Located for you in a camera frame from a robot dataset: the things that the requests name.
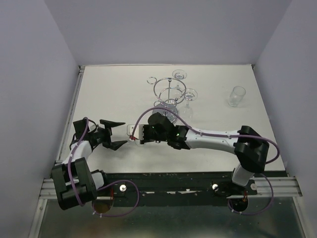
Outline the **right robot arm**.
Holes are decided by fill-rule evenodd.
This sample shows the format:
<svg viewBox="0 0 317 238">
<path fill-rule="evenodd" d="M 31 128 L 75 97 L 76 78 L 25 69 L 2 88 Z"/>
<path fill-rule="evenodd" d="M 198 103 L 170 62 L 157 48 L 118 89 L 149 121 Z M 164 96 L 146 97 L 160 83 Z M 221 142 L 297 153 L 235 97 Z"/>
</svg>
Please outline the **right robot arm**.
<svg viewBox="0 0 317 238">
<path fill-rule="evenodd" d="M 141 144 L 166 142 L 170 147 L 181 149 L 212 149 L 234 154 L 239 164 L 228 181 L 233 194 L 245 190 L 255 174 L 264 171 L 269 143 L 249 126 L 236 131 L 207 131 L 188 125 L 174 125 L 167 117 L 154 113 L 148 124 L 139 125 L 138 139 Z"/>
</svg>

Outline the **clear wine glass front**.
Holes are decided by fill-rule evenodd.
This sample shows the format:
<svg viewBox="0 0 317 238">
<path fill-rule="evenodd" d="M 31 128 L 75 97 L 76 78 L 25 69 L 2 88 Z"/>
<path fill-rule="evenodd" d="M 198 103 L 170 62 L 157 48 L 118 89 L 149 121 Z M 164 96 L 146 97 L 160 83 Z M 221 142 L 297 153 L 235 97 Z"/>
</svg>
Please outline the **clear wine glass front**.
<svg viewBox="0 0 317 238">
<path fill-rule="evenodd" d="M 231 107 L 237 107 L 246 95 L 246 90 L 242 86 L 235 86 L 228 98 L 228 104 Z"/>
</svg>

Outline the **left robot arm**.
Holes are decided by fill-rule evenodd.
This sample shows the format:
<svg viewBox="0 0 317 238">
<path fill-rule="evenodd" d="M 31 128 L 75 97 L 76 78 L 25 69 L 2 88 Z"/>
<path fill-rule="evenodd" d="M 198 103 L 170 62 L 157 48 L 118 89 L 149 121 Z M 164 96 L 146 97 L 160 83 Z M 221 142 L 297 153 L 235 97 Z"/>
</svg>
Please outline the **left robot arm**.
<svg viewBox="0 0 317 238">
<path fill-rule="evenodd" d="M 58 204 L 62 210 L 84 206 L 94 201 L 97 195 L 109 192 L 110 184 L 103 171 L 90 171 L 88 157 L 101 144 L 104 148 L 116 151 L 126 140 L 112 141 L 112 129 L 125 125 L 101 119 L 100 125 L 88 118 L 73 123 L 75 133 L 66 159 L 51 170 Z"/>
</svg>

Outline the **chrome wine glass rack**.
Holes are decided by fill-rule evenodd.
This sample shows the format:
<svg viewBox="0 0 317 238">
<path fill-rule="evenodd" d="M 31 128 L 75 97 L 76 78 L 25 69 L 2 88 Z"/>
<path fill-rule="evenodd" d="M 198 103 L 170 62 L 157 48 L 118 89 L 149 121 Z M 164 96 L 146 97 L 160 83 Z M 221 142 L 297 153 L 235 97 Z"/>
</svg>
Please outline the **chrome wine glass rack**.
<svg viewBox="0 0 317 238">
<path fill-rule="evenodd" d="M 179 114 L 177 106 L 185 100 L 186 85 L 180 79 L 173 77 L 162 79 L 149 77 L 147 83 L 153 86 L 153 93 L 157 99 L 152 114 L 159 113 L 167 117 L 170 122 L 176 123 L 178 120 L 176 115 Z"/>
</svg>

